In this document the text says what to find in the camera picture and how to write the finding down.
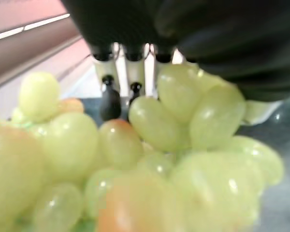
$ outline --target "gray surface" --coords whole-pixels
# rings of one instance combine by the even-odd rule
[[[100,125],[98,108],[100,99],[82,100],[86,112]],[[126,106],[127,99],[122,100]],[[123,109],[122,118],[127,118],[127,109]],[[282,156],[286,174],[283,182],[268,189],[262,199],[261,218],[254,232],[290,232],[290,99],[286,101],[263,124],[254,127],[242,127],[238,134],[247,135],[265,142]]]

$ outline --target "yellow-green grape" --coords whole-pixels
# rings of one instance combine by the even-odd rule
[[[129,121],[141,138],[157,150],[173,152],[182,147],[182,127],[154,98],[135,99],[129,110]]]
[[[157,174],[167,177],[173,168],[173,163],[162,152],[146,154],[138,163],[137,168],[148,169]]]
[[[246,173],[224,161],[223,156],[192,153],[172,172],[171,182],[182,194],[194,231],[240,228],[255,220],[258,197],[250,191]]]
[[[12,112],[11,122],[15,124],[23,124],[30,122],[30,120],[24,115],[24,113],[19,108],[15,108]]]
[[[72,112],[56,117],[43,138],[46,161],[55,180],[79,182],[96,155],[98,129],[87,115]]]
[[[0,225],[0,232],[14,232],[15,223],[13,220],[7,221]]]
[[[81,217],[83,204],[82,193],[73,184],[62,183],[47,189],[33,211],[34,231],[69,231]]]
[[[0,127],[0,224],[28,208],[43,187],[44,153],[28,132]]]
[[[284,164],[277,152],[255,139],[234,136],[218,150],[235,152],[252,158],[259,166],[268,185],[278,184],[284,176]]]
[[[80,220],[71,232],[95,232],[95,221]]]
[[[49,124],[36,124],[31,126],[28,130],[33,134],[33,136],[37,139],[41,139],[47,135]]]
[[[92,161],[88,175],[92,174],[96,170],[103,169],[109,166],[111,165],[107,160],[106,155],[102,152],[101,143],[99,143],[96,149],[96,155]]]
[[[155,149],[150,144],[144,141],[142,142],[142,145],[143,145],[144,154],[155,151]]]
[[[233,86],[215,86],[201,99],[190,123],[192,147],[205,150],[226,142],[239,128],[245,100]]]
[[[202,69],[198,71],[195,81],[203,94],[209,91],[212,87],[228,85],[228,83],[222,80],[219,76],[211,75]]]
[[[158,75],[159,99],[176,119],[187,124],[201,98],[193,68],[185,64],[168,65]]]
[[[148,170],[129,172],[114,181],[99,211],[98,232],[187,231],[175,189]]]
[[[105,194],[112,188],[113,180],[121,174],[120,170],[102,169],[88,179],[85,187],[85,209],[90,218],[95,219],[98,216]]]
[[[138,134],[122,119],[105,122],[99,129],[99,137],[103,153],[115,168],[132,168],[144,152]]]
[[[58,111],[60,86],[49,73],[36,72],[27,76],[19,92],[19,107],[30,121],[43,122]]]

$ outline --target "black cover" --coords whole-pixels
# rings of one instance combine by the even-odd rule
[[[176,44],[246,98],[290,96],[290,0],[62,0],[90,45]]]

